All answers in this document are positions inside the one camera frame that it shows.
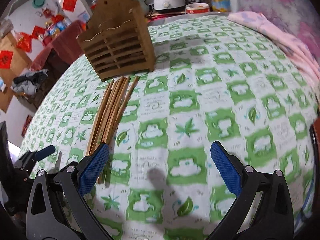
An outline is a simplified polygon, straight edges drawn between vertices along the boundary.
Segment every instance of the blue handle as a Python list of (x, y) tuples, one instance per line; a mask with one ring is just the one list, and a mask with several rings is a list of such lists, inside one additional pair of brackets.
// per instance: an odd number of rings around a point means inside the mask
[(78, 191), (81, 197), (83, 197), (84, 194), (90, 193), (100, 172), (106, 165), (109, 159), (109, 146), (105, 143), (100, 144), (92, 154), (92, 157), (90, 163), (79, 177)]
[(218, 171), (223, 178), (228, 190), (236, 194), (238, 197), (242, 191), (241, 187), (241, 176), (236, 171), (235, 167), (229, 160), (225, 149), (221, 148), (217, 142), (212, 143), (210, 154), (214, 164), (217, 166)]
[(43, 160), (45, 157), (48, 157), (49, 155), (53, 154), (56, 151), (56, 148), (53, 145), (50, 145), (41, 151), (38, 151), (35, 153), (35, 160), (37, 162)]

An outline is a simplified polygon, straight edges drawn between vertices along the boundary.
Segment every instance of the green lid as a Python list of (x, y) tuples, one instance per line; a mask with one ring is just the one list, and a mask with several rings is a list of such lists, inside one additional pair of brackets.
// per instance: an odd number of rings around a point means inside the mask
[(33, 0), (32, 6), (36, 9), (41, 8), (45, 3), (45, 0)]

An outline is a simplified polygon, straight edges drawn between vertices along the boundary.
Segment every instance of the green and white tablecloth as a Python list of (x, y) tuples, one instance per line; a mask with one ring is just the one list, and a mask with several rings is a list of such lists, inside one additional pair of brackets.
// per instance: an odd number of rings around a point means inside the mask
[[(264, 36), (225, 17), (149, 30), (155, 71), (139, 74), (110, 145), (106, 183), (85, 196), (99, 221), (115, 240), (205, 238), (235, 199), (210, 158), (219, 140), (244, 165), (284, 171), (297, 226), (313, 196), (309, 127), (317, 104), (296, 67)], [(31, 177), (81, 160), (107, 84), (85, 56), (65, 72), (22, 143), (22, 152), (57, 149)]]

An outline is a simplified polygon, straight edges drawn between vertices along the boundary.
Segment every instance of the wooden stick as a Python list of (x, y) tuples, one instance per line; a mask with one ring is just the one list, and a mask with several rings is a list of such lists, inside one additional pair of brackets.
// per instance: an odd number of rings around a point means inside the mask
[(111, 136), (113, 136), (113, 134), (115, 133), (116, 127), (118, 126), (118, 123), (120, 122), (120, 119), (121, 119), (121, 117), (122, 117), (122, 115), (123, 115), (124, 109), (125, 109), (125, 107), (127, 106), (127, 103), (128, 103), (128, 101), (129, 101), (129, 98), (130, 98), (130, 96), (131, 96), (131, 94), (132, 94), (135, 86), (137, 85), (138, 80), (139, 80), (139, 77), (137, 76), (137, 77), (134, 79), (133, 83), (131, 84), (131, 86), (130, 86), (130, 88), (129, 88), (129, 91), (128, 91), (127, 94), (125, 95), (125, 98), (124, 98), (124, 100), (123, 100), (123, 102), (122, 102), (122, 104), (121, 104), (121, 106), (120, 106), (119, 111), (118, 111), (116, 121), (114, 122), (113, 127), (112, 127), (112, 130), (111, 130), (111, 132), (110, 132), (110, 135), (111, 135)]
[(101, 139), (101, 141), (102, 141), (103, 133), (104, 133), (104, 130), (106, 128), (106, 124), (107, 124), (107, 121), (108, 121), (108, 118), (109, 118), (109, 115), (110, 115), (110, 111), (112, 109), (113, 103), (114, 103), (114, 101), (116, 99), (116, 95), (118, 94), (118, 91), (120, 89), (120, 86), (121, 86), (123, 80), (124, 80), (124, 77), (122, 76), (121, 78), (118, 79), (118, 81), (114, 85), (114, 88), (112, 90), (112, 97), (111, 97), (110, 101), (107, 103), (107, 107), (105, 109), (105, 112), (103, 113), (103, 118), (102, 118), (100, 126), (99, 126), (99, 131), (98, 131), (97, 136), (96, 136), (96, 138), (94, 140), (93, 147), (92, 147), (92, 150), (90, 152), (90, 155), (99, 146), (99, 144), (100, 144), (99, 140)]
[[(120, 101), (125, 94), (125, 91), (127, 90), (128, 83), (130, 81), (130, 77), (126, 78), (121, 86), (121, 92), (117, 95), (117, 99), (115, 100), (115, 103), (113, 105), (113, 110), (110, 118), (108, 119), (108, 125), (103, 133), (103, 139), (101, 141), (105, 142), (106, 144), (110, 144), (110, 138), (112, 135), (110, 135), (110, 130), (112, 130), (114, 126), (114, 121), (117, 117)], [(98, 177), (98, 184), (101, 184), (105, 182), (106, 178), (102, 178), (102, 173), (100, 173), (100, 176)]]
[(111, 83), (108, 84), (106, 91), (104, 92), (103, 98), (101, 100), (98, 112), (96, 114), (96, 118), (94, 119), (94, 123), (93, 123), (93, 127), (92, 127), (92, 131), (90, 134), (90, 139), (89, 142), (87, 144), (87, 149), (85, 152), (85, 156), (88, 156), (90, 154), (90, 150), (92, 148), (92, 140), (94, 140), (94, 138), (97, 135), (98, 129), (99, 129), (99, 124), (101, 122), (101, 118), (104, 112), (104, 109), (106, 108), (110, 93), (111, 93), (111, 87), (114, 83), (114, 80), (111, 81)]
[(103, 113), (102, 113), (102, 116), (101, 116), (101, 120), (100, 120), (100, 123), (99, 123), (99, 126), (98, 126), (98, 129), (97, 129), (97, 133), (95, 134), (95, 137), (93, 138), (93, 142), (92, 142), (92, 145), (91, 145), (91, 148), (90, 148), (90, 152), (89, 152), (89, 155), (92, 155), (92, 153), (95, 151), (95, 149), (97, 148), (97, 144), (98, 144), (98, 139), (99, 139), (99, 134), (100, 134), (100, 131), (101, 129), (104, 129), (104, 127), (102, 126), (102, 123), (104, 122), (104, 119), (105, 119), (105, 116), (106, 116), (106, 113), (107, 113), (107, 110), (108, 110), (108, 105), (110, 104), (110, 100), (115, 92), (115, 87), (117, 85), (117, 82), (115, 82), (112, 86), (112, 90), (111, 90), (111, 93), (108, 97), (108, 100), (107, 100), (107, 105), (106, 107), (104, 108), (103, 110)]
[(109, 144), (110, 143), (110, 139), (112, 137), (113, 134), (110, 134), (110, 132), (112, 131), (113, 129), (113, 126), (115, 125), (115, 121), (117, 119), (117, 114), (118, 114), (118, 110), (119, 110), (119, 106), (120, 106), (120, 102), (121, 102), (121, 99), (122, 97), (124, 96), (126, 90), (127, 90), (127, 86), (128, 86), (128, 83), (130, 81), (130, 78), (127, 77), (124, 81), (124, 84), (123, 84), (123, 87), (122, 87), (122, 90), (120, 92), (120, 94), (118, 94), (118, 98), (117, 98), (117, 101), (115, 103), (115, 107), (114, 107), (114, 110), (113, 110), (113, 113), (111, 115), (111, 118), (108, 122), (108, 128), (106, 129), (105, 133), (104, 133), (104, 136), (103, 136), (103, 140)]
[(122, 91), (122, 88), (123, 88), (123, 86), (124, 86), (124, 81), (125, 81), (125, 79), (124, 79), (124, 80), (122, 81), (122, 83), (120, 84), (118, 93), (115, 95), (114, 103), (113, 103), (113, 105), (110, 107), (110, 114), (109, 114), (109, 117), (108, 117), (108, 120), (107, 120), (107, 123), (106, 123), (106, 129), (107, 129), (108, 124), (109, 124), (109, 121), (110, 121), (110, 119), (111, 119), (111, 115), (112, 115), (112, 113), (113, 113), (113, 111), (114, 111), (114, 109), (115, 109), (115, 105), (116, 105), (116, 102), (117, 102), (117, 100), (118, 100), (118, 96), (119, 96), (119, 94), (120, 94), (120, 92)]

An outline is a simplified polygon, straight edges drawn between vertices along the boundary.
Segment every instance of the pink blanket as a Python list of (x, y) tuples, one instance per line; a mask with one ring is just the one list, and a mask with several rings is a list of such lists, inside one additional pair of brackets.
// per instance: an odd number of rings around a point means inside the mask
[(320, 80), (320, 67), (311, 55), (308, 46), (297, 37), (281, 31), (269, 22), (263, 14), (255, 12), (236, 12), (228, 20), (251, 28), (269, 37), (295, 64), (307, 83), (315, 88)]

